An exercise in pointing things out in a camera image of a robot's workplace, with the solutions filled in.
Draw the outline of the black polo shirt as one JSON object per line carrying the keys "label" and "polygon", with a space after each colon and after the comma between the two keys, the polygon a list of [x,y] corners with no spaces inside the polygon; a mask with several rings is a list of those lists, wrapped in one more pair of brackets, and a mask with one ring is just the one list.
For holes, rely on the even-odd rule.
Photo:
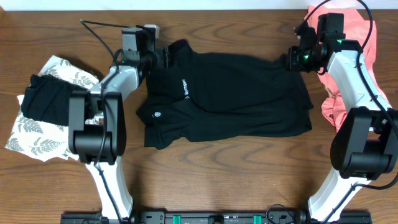
{"label": "black polo shirt", "polygon": [[291,137],[312,129],[313,108],[299,72],[275,61],[195,52],[186,40],[168,46],[169,66],[146,79],[147,99],[137,110],[144,144],[164,149],[236,136]]}

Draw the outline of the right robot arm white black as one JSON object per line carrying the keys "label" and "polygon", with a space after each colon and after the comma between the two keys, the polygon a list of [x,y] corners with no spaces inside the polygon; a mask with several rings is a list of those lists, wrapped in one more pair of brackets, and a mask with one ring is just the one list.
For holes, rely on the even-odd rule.
{"label": "right robot arm white black", "polygon": [[319,190],[297,212],[297,223],[337,223],[343,208],[371,181],[397,162],[397,111],[379,94],[369,76],[363,45],[348,40],[344,15],[322,14],[316,29],[302,22],[300,38],[285,63],[295,72],[328,73],[338,86],[347,115],[330,149],[332,169]]}

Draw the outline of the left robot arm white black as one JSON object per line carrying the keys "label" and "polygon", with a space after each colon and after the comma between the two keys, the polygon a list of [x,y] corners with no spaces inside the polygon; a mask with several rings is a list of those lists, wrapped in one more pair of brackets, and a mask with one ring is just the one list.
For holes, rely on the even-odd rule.
{"label": "left robot arm white black", "polygon": [[156,48],[157,25],[122,28],[121,49],[112,52],[109,73],[69,101],[68,145],[92,175],[101,199],[98,215],[63,215],[62,223],[134,223],[134,200],[124,178],[124,100],[156,68],[166,68],[168,50]]}

